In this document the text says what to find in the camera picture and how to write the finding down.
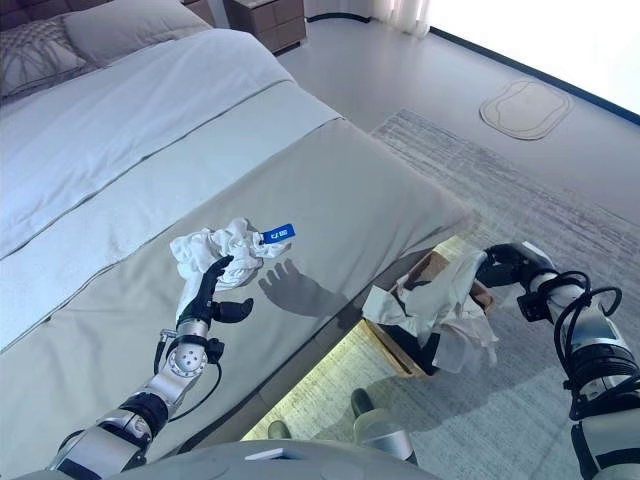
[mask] patterned pillow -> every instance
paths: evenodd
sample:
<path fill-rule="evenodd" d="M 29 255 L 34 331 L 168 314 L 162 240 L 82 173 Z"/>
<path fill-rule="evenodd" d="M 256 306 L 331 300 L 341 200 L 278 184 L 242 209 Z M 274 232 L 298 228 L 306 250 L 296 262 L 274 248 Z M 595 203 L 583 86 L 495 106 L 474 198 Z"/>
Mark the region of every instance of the patterned pillow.
<path fill-rule="evenodd" d="M 86 71 L 60 16 L 0 33 L 0 58 L 2 97 L 31 94 Z"/>

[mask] nightstand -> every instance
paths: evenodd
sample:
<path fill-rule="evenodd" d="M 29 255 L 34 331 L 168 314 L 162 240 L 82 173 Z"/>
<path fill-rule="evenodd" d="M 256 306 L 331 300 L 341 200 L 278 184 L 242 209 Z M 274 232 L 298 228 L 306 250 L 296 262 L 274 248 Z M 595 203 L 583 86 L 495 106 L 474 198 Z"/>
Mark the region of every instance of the nightstand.
<path fill-rule="evenodd" d="M 207 2 L 207 0 L 181 0 L 180 3 L 212 27 L 216 26 L 213 14 L 211 13 L 211 7 L 209 7 L 209 2 Z"/>
<path fill-rule="evenodd" d="M 307 36 L 302 0 L 224 0 L 229 25 L 253 34 L 272 52 Z"/>

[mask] white bedsheet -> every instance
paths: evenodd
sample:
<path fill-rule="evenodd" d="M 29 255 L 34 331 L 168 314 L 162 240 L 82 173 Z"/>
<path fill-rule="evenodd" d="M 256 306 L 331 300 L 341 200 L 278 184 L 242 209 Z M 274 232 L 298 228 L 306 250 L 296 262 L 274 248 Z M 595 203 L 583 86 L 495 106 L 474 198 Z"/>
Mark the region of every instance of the white bedsheet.
<path fill-rule="evenodd" d="M 339 117 L 297 85 L 279 83 L 141 162 L 0 261 L 0 349 L 96 274 Z"/>
<path fill-rule="evenodd" d="M 213 29 L 138 52 L 0 121 L 0 258 L 144 157 L 293 81 L 251 35 Z"/>

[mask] cardboard box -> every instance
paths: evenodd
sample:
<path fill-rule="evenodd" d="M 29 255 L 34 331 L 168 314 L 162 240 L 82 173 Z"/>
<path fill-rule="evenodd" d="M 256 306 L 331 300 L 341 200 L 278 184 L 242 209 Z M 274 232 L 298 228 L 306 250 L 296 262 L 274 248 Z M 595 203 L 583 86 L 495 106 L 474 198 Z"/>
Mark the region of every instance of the cardboard box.
<path fill-rule="evenodd" d="M 421 280 L 433 280 L 448 264 L 446 258 L 435 250 L 425 255 L 410 271 L 407 283 L 413 283 Z M 395 293 L 396 286 L 390 292 Z M 477 280 L 474 281 L 469 293 L 477 303 L 482 306 L 485 314 L 493 307 L 494 300 L 487 288 Z M 416 337 L 404 331 L 401 327 L 388 327 L 378 325 L 363 319 L 366 329 L 381 347 L 389 362 L 394 366 L 398 373 L 402 376 L 426 376 L 432 375 L 437 368 L 426 365 L 423 358 L 425 350 L 429 345 L 425 346 L 425 350 L 421 351 Z"/>

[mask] pillow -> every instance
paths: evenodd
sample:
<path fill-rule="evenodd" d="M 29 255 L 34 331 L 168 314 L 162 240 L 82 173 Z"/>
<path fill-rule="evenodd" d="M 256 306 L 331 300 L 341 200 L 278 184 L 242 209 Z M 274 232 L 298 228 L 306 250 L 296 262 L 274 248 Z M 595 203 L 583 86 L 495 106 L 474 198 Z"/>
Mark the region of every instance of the pillow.
<path fill-rule="evenodd" d="M 114 0 L 64 19 L 74 47 L 99 66 L 211 28 L 179 0 Z"/>
<path fill-rule="evenodd" d="M 0 57 L 2 97 L 49 88 L 72 78 L 86 64 L 73 51 L 59 17 L 2 32 Z"/>

